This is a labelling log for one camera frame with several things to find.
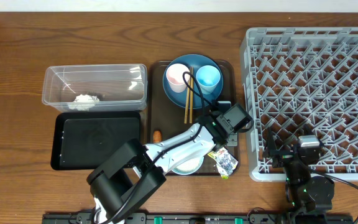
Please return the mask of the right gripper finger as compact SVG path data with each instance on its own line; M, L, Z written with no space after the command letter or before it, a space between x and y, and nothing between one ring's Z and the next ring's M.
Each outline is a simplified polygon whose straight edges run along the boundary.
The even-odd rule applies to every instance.
M306 119L300 124L296 124L294 120L288 119L283 123L283 131L286 136L283 138L283 145L288 146L296 141L299 136L306 135L305 128L311 126L311 121Z
M266 146L263 152L264 157L274 157L277 154L277 147L270 128L267 129Z

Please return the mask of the yellow green snack wrapper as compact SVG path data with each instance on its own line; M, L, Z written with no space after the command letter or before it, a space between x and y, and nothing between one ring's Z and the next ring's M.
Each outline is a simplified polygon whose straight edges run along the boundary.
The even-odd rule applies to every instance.
M208 156L216 162L216 168L222 179L228 179L239 163L225 147L220 148L216 152L209 152Z

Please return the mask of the wooden chopstick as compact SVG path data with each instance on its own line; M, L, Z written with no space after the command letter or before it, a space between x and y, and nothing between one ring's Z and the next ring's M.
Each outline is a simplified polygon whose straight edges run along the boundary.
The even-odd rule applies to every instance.
M193 67L190 68L190 73L193 75ZM193 123L193 78L190 78L190 109L189 109L189 123Z
M189 110L188 107L189 107L189 102L190 102L190 87L187 87L184 124L187 124L187 120L188 120L188 110Z

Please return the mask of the orange carrot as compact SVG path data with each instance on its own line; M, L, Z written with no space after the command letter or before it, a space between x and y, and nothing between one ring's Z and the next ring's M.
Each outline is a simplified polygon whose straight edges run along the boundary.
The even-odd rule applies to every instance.
M159 130L154 131L152 136L153 143L162 142L162 133Z

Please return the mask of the white paper ball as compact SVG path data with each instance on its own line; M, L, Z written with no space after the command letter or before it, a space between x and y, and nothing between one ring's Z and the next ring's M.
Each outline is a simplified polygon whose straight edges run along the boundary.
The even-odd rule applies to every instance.
M81 94L67 105L70 110L88 111L90 108L95 107L98 102L99 98L97 96Z

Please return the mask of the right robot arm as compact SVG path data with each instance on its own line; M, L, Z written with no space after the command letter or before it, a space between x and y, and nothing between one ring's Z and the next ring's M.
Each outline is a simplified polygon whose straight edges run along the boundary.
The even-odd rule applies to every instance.
M273 132L268 129L264 157L272 167L282 168L286 175L286 197L293 208L276 217L275 223L327 223L326 211L332 209L334 182L320 175L312 176L310 164L318 161L323 143L309 128L289 149L279 149Z

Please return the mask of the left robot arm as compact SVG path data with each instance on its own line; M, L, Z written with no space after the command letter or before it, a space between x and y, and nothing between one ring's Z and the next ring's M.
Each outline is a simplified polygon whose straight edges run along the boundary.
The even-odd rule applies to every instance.
M249 118L217 111L201 116L185 132L160 143L124 143L87 177L106 223L117 223L143 205L166 181L166 174L191 159L223 148Z

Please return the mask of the grey dishwasher rack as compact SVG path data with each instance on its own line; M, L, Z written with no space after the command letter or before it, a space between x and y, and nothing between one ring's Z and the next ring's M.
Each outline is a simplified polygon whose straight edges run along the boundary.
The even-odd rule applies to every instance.
M263 156L267 129L279 149L283 123L308 119L323 142L312 168L358 181L358 27L258 27L240 47L246 110L254 127L246 134L250 178L283 181Z

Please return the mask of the dark brown serving tray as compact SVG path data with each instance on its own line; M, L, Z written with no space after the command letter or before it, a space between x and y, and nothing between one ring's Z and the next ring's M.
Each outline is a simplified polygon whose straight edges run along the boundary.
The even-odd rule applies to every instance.
M149 71L149 99L147 103L147 142L153 142L154 131L162 133L162 140L172 138L186 131L191 124L184 124L185 109L174 104L163 89L163 74L171 61L155 62ZM236 103L235 76L232 65L225 60L215 60L223 73L223 90L219 101ZM225 148L237 159L238 164L234 172L240 168L239 147L225 146ZM216 169L216 162L209 156L204 157L201 167L193 176L220 176Z

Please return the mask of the light blue cup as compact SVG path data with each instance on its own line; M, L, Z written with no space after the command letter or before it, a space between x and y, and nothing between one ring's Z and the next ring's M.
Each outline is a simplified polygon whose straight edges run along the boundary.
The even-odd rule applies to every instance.
M198 69L196 73L196 80L201 88L201 92L203 94L210 94L215 90L220 82L221 73L216 67L212 65L205 65Z

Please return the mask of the pink cup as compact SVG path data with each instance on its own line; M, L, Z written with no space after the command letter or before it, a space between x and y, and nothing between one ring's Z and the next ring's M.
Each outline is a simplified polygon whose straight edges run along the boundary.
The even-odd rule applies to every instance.
M183 74L189 71L189 68L181 63L175 63L167 68L168 84L175 93L181 93L187 88L185 82L190 79L190 76L186 74L183 78Z

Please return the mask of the dark blue plate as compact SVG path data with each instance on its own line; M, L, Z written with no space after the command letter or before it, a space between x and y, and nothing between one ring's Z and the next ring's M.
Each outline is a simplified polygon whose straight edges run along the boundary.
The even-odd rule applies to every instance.
M193 67L193 70L195 73L197 73L197 71L202 66L205 66L205 65L210 65L210 66L217 68L217 70L220 72L220 75L221 75L220 81L218 82L216 88L210 94L203 93L203 96L204 96L204 99L208 100L210 103L212 103L213 100L217 100L219 98L219 96L223 90L224 80L223 80L223 73L214 60L212 60L211 58L206 57L204 55L187 54L187 55L182 55L182 56L176 58L175 60L173 60L172 62L170 62L168 64L168 67L173 64L176 64L176 63L186 65L188 68ZM174 104L176 104L177 106L179 106L181 108L184 108L185 103L186 103L186 99L185 99L186 90L184 90L183 92L180 92L180 93L176 93L171 89L170 85L168 84L167 77L166 77L167 70L168 69L166 68L164 71L164 74L163 74L163 89L165 91L165 94L167 95L169 100L171 100Z

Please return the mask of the clear plastic bin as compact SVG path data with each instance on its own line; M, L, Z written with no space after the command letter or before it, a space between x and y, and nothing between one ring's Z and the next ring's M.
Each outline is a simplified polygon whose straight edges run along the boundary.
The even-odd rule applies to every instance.
M45 72L42 102L61 112L78 95L99 98L88 111L140 111L147 106L147 67L141 63L64 65Z

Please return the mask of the black tray bin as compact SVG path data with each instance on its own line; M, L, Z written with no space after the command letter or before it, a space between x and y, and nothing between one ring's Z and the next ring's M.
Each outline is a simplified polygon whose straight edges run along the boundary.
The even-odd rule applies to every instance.
M50 166L95 169L131 139L140 139L136 111L61 113L55 120Z

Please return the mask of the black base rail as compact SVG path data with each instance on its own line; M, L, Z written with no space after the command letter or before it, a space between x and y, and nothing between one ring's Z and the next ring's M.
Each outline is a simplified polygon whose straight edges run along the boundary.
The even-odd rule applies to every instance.
M92 224L96 217L91 212L77 212L73 214L45 214L42 217L42 224ZM281 215L266 213L250 213L248 215L167 215L167 214L146 214L133 213L125 220L124 224L268 224L286 223ZM296 217L295 223L328 223L343 224L352 223L353 218L349 215L303 215Z

